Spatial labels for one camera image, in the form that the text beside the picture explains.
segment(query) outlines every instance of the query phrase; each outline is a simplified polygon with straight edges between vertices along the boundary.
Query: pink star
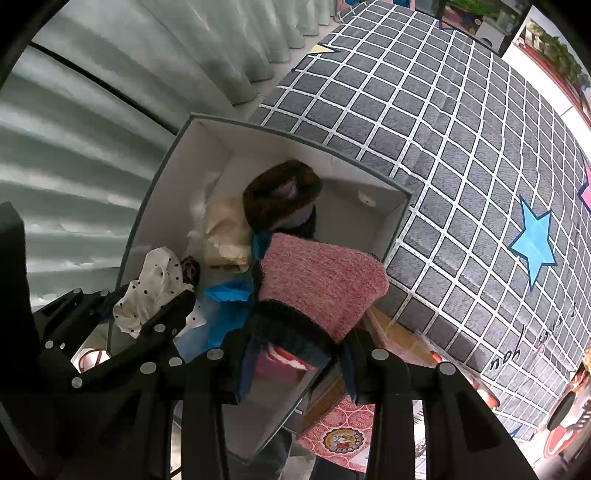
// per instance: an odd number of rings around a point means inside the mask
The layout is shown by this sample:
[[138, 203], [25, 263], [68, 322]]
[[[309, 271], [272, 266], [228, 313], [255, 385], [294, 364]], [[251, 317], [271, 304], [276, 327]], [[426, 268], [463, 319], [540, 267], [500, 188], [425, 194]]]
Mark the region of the pink star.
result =
[[579, 190], [579, 198], [583, 205], [587, 207], [587, 210], [591, 212], [591, 188], [589, 187], [591, 184], [591, 168], [589, 168], [587, 162], [585, 162], [585, 174], [587, 179]]

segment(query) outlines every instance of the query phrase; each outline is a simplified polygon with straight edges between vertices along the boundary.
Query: blue star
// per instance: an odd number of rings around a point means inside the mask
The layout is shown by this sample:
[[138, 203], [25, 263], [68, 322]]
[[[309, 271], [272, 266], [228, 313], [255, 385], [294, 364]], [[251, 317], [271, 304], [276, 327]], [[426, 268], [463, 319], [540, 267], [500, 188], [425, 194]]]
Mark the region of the blue star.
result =
[[526, 201], [521, 199], [521, 214], [523, 216], [523, 231], [517, 235], [509, 245], [515, 255], [519, 255], [527, 262], [527, 270], [530, 276], [530, 291], [540, 274], [543, 265], [553, 267], [556, 259], [550, 248], [548, 233], [550, 232], [550, 214], [548, 210], [539, 217], [531, 211]]

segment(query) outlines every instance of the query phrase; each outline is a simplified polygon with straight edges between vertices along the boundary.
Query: polka dot cloth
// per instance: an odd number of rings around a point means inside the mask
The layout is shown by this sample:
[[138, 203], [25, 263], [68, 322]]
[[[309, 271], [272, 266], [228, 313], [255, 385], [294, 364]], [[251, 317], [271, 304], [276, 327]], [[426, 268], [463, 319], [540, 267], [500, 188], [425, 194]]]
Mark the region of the polka dot cloth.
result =
[[181, 265], [174, 253], [166, 247], [152, 250], [146, 255], [139, 279], [129, 282], [125, 296], [113, 307], [115, 324], [137, 338], [141, 326], [185, 290], [195, 288], [183, 283]]

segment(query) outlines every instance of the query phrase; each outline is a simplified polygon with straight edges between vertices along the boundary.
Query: pink knitted sweater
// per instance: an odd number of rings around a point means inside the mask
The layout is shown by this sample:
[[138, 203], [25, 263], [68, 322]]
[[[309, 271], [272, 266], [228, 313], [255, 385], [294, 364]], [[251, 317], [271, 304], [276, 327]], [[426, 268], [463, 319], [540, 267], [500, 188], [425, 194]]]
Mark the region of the pink knitted sweater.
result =
[[371, 255], [283, 233], [273, 235], [261, 270], [259, 301], [294, 307], [335, 342], [388, 291], [384, 266]]

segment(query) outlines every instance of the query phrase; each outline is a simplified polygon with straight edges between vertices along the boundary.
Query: white screw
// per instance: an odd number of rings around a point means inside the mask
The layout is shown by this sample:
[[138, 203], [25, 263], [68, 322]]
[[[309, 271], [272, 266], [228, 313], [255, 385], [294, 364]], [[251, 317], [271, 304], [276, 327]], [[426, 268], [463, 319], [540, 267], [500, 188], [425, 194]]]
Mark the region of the white screw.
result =
[[388, 353], [388, 351], [384, 350], [383, 348], [375, 348], [371, 352], [371, 356], [376, 360], [386, 360], [389, 357], [389, 355], [390, 354]]
[[207, 352], [207, 358], [210, 360], [220, 360], [223, 357], [223, 350], [221, 348], [212, 348]]
[[139, 368], [139, 371], [144, 375], [153, 374], [156, 371], [156, 364], [154, 362], [146, 362], [142, 364], [142, 366]]
[[454, 373], [456, 373], [456, 367], [453, 363], [443, 362], [442, 364], [439, 364], [439, 371], [443, 375], [453, 375]]

